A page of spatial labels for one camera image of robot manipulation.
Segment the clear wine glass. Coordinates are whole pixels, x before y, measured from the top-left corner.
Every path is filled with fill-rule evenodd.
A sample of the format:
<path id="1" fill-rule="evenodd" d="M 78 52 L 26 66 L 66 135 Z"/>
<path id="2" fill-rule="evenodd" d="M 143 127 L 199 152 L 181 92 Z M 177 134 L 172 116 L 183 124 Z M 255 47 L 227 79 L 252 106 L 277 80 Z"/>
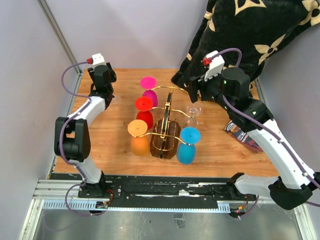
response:
<path id="1" fill-rule="evenodd" d="M 113 95 L 112 98 L 111 98 L 110 104 L 111 105 L 119 104 L 121 100 L 122 100 L 121 95 L 118 95 L 118 94 L 117 95 Z"/>
<path id="2" fill-rule="evenodd" d="M 197 117 L 199 117 L 203 112 L 203 109 L 201 106 L 195 105 L 195 104 L 190 104 L 186 107 L 185 117 L 183 120 L 182 127 L 193 127 L 196 128 L 199 123 L 197 120 Z"/>

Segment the clear wine glass front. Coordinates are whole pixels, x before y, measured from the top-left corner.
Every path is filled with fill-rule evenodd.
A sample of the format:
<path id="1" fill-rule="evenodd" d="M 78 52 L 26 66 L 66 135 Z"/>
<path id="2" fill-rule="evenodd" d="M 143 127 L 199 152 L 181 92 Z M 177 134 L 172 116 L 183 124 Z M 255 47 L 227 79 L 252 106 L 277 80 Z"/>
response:
<path id="1" fill-rule="evenodd" d="M 199 117 L 203 112 L 203 109 L 201 106 L 195 105 L 195 104 L 190 104 L 186 107 L 185 117 L 183 120 L 182 127 L 193 127 L 196 128 L 199 123 L 197 120 L 197 117 Z"/>

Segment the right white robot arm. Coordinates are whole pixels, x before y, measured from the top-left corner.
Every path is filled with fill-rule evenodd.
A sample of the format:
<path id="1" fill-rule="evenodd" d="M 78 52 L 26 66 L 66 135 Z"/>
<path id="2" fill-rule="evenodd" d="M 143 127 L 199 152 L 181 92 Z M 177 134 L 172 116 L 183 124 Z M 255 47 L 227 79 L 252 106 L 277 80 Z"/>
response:
<path id="1" fill-rule="evenodd" d="M 228 181 L 227 196 L 232 200 L 245 194 L 271 198 L 285 210 L 309 204 L 313 191 L 320 187 L 319 172 L 308 167 L 293 150 L 268 107 L 250 97 L 249 85 L 250 77 L 238 67 L 226 68 L 209 79 L 193 76 L 186 85 L 189 92 L 204 88 L 226 110 L 229 119 L 258 144 L 279 174 L 257 177 L 237 173 Z"/>

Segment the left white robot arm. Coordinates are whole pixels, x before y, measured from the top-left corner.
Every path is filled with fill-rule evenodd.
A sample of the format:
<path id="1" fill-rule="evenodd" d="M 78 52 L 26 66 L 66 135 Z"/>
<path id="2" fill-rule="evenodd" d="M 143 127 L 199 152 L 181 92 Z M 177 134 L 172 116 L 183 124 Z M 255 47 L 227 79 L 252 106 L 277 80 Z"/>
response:
<path id="1" fill-rule="evenodd" d="M 86 197 L 102 198 L 107 193 L 105 175 L 91 156 L 89 126 L 114 98 L 112 83 L 117 76 L 109 62 L 88 69 L 92 80 L 89 95 L 75 94 L 86 102 L 67 117 L 58 117 L 54 129 L 54 153 L 77 169 L 82 177 L 80 188 Z"/>

